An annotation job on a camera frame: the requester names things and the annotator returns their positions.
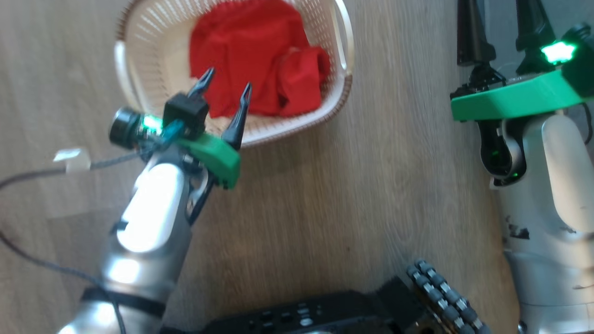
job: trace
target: basket handle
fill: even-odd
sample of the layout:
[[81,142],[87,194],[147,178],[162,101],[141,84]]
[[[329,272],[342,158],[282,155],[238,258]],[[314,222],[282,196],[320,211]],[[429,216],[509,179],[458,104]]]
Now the basket handle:
[[343,45],[342,37],[339,32],[340,26],[336,18],[336,11],[332,11],[334,26],[336,27],[336,40],[338,41],[338,50],[342,68],[346,71],[346,75],[353,74],[353,67],[355,65],[355,41],[353,38],[353,26],[350,23],[349,12],[343,0],[334,0],[334,4],[338,9],[340,18],[342,19],[342,26],[344,27],[344,37],[346,38],[346,46]]
[[126,58],[126,43],[123,40],[115,42],[113,47],[113,56],[115,58],[115,71],[118,75],[119,86],[126,97],[126,101],[130,104],[130,107],[135,110],[142,111],[140,102],[136,95],[136,89],[130,72],[128,71],[128,61]]

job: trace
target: black strap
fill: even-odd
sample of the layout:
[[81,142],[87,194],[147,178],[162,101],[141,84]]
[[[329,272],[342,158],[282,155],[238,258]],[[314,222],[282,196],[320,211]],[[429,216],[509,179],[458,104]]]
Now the black strap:
[[[135,308],[136,310],[148,313],[157,318],[162,318],[165,313],[165,304],[157,301],[152,301],[143,297],[120,294],[118,292],[110,291],[109,294],[112,298],[121,306]],[[81,301],[103,301],[105,303],[111,303],[111,300],[99,288],[87,288],[83,292],[83,296],[80,298]]]

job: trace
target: black cable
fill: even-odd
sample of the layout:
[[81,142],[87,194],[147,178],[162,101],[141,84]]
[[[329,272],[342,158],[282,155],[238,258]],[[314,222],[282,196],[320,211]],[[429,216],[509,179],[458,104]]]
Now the black cable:
[[75,277],[84,279],[85,281],[90,282],[91,284],[97,286],[99,289],[101,289],[103,291],[103,293],[105,293],[105,295],[109,298],[109,301],[113,305],[113,309],[115,311],[115,317],[118,319],[119,332],[121,334],[126,334],[126,327],[124,325],[124,319],[122,318],[122,314],[119,311],[118,302],[115,299],[113,299],[112,294],[109,293],[107,288],[103,285],[103,283],[98,278],[95,278],[91,275],[88,275],[88,274],[86,274],[80,270],[74,269],[74,268],[62,267],[58,264],[55,264],[55,263],[52,263],[52,262],[49,262],[46,260],[38,259],[38,258],[26,253],[24,250],[22,250],[21,248],[19,248],[15,244],[13,244],[12,241],[10,241],[4,235],[4,233],[2,231],[0,231],[0,241],[6,247],[8,247],[8,249],[11,250],[14,254],[20,256],[24,260],[29,261],[30,263],[35,264],[36,266],[44,267],[46,269],[53,270],[55,272],[63,273],[66,275],[75,276]]
[[582,103],[582,106],[586,112],[586,122],[588,123],[588,137],[584,141],[584,144],[588,145],[592,140],[592,134],[594,133],[592,130],[592,113],[590,112],[590,107],[588,107],[587,103]]
[[[93,163],[91,163],[90,169],[97,170],[97,169],[114,166],[114,165],[117,165],[122,162],[133,160],[134,158],[139,157],[139,156],[142,157],[145,155],[149,155],[150,153],[152,153],[153,150],[154,150],[154,147],[147,149],[147,150],[131,153],[129,155],[117,157],[115,159],[93,162]],[[53,176],[62,175],[62,174],[66,174],[66,167],[45,169],[45,170],[33,171],[33,172],[25,172],[22,174],[13,175],[11,177],[8,177],[8,178],[0,181],[0,191],[2,191],[4,188],[8,187],[11,184],[15,184],[18,182],[29,181],[29,180],[33,180],[36,178],[53,177]],[[63,273],[66,275],[71,275],[71,276],[75,276],[75,277],[84,279],[85,281],[90,282],[91,284],[97,286],[99,289],[101,289],[105,293],[105,295],[109,298],[109,301],[113,305],[113,311],[115,313],[116,318],[118,319],[118,326],[119,326],[120,333],[126,334],[126,327],[124,325],[124,319],[122,318],[122,314],[119,311],[118,302],[113,298],[112,294],[109,293],[107,288],[104,286],[104,284],[98,278],[95,278],[91,275],[88,275],[88,274],[86,274],[80,270],[74,269],[74,268],[62,267],[56,263],[38,259],[38,258],[30,255],[29,253],[25,252],[24,250],[22,250],[19,246],[15,245],[12,241],[10,241],[6,237],[6,235],[2,231],[0,231],[0,242],[3,243],[3,245],[6,246],[7,249],[12,251],[14,254],[20,256],[22,259],[24,259],[26,261],[29,261],[30,263],[33,263],[40,267],[44,267],[49,270],[53,270],[55,272],[59,272],[59,273]]]

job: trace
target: button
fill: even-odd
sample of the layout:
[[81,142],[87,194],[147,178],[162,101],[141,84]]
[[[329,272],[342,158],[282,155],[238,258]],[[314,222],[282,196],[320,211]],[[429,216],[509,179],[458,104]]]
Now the button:
[[312,324],[314,324],[314,321],[311,320],[310,318],[305,318],[305,319],[301,319],[299,324],[301,324],[301,326],[303,326],[303,327],[307,327],[307,326],[311,326]]
[[267,322],[262,324],[262,333],[272,333],[274,332],[274,324],[272,322]]
[[274,318],[272,311],[262,312],[262,315],[260,316],[260,320],[262,320],[262,322],[269,322],[272,320],[272,318]]
[[283,323],[288,323],[293,321],[293,316],[289,312],[285,312],[280,315],[280,321]]

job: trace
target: gray cable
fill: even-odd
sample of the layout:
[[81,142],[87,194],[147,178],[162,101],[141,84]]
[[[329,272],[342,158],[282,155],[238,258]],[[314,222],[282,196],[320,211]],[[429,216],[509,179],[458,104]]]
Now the gray cable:
[[[93,162],[93,163],[91,163],[90,169],[92,171],[94,171],[97,169],[115,166],[119,163],[133,160],[139,156],[149,155],[153,150],[154,150],[154,148],[151,148],[148,150],[143,150],[143,151],[131,153],[131,154],[128,154],[125,156],[117,157],[115,159]],[[2,191],[4,188],[8,187],[9,185],[16,184],[19,182],[30,181],[30,180],[37,179],[37,178],[54,177],[54,176],[63,175],[63,174],[66,174],[66,167],[44,169],[44,170],[40,170],[40,171],[25,172],[22,174],[13,175],[11,177],[8,177],[8,178],[0,181],[0,191]],[[6,246],[7,249],[12,251],[14,254],[18,255],[19,257],[21,257],[22,259],[24,259],[26,261],[29,261],[30,263],[35,264],[36,266],[44,267],[46,269],[53,270],[55,272],[63,273],[66,275],[75,276],[75,277],[84,279],[84,280],[92,283],[93,285],[97,286],[99,289],[101,289],[105,293],[105,295],[109,298],[109,301],[113,305],[113,310],[115,312],[115,316],[118,319],[118,326],[119,326],[120,333],[126,334],[126,327],[124,325],[124,319],[122,318],[122,314],[119,311],[118,302],[114,299],[113,295],[111,293],[109,293],[109,291],[105,288],[105,286],[103,285],[103,283],[101,282],[100,279],[93,277],[91,275],[88,275],[88,274],[86,274],[80,270],[74,269],[74,268],[62,267],[56,263],[38,259],[38,258],[30,255],[29,253],[25,252],[24,250],[22,250],[19,246],[15,245],[12,241],[10,241],[6,237],[6,235],[2,231],[0,231],[0,242],[4,246]]]

